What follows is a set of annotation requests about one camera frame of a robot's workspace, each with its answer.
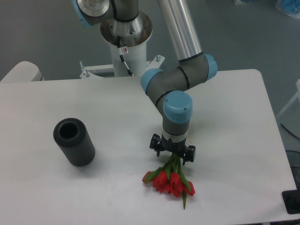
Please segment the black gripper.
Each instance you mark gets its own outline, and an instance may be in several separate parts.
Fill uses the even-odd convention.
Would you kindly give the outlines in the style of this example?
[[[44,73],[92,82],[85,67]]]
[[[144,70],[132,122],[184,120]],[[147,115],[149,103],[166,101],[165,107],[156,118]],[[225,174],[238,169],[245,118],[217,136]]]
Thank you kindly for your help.
[[[182,158],[182,164],[185,165],[186,162],[194,162],[195,160],[195,150],[196,147],[193,145],[186,146],[186,139],[183,139],[181,142],[173,142],[172,139],[161,139],[159,135],[153,134],[150,141],[150,149],[153,149],[157,157],[160,156],[162,151],[169,151],[177,154]]]

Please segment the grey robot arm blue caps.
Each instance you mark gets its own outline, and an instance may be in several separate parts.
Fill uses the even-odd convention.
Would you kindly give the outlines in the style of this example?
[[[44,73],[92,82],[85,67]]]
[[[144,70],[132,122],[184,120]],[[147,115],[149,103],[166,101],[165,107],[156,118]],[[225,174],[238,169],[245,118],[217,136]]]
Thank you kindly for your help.
[[[84,26],[100,25],[101,36],[110,47],[116,77],[137,76],[162,115],[162,134],[153,135],[150,148],[169,151],[183,162],[193,162],[195,147],[186,139],[193,112],[186,91],[213,78],[218,67],[204,54],[184,0],[159,1],[179,65],[172,71],[160,69],[161,60],[146,60],[146,44],[153,31],[150,18],[139,10],[136,0],[74,0],[72,5]]]

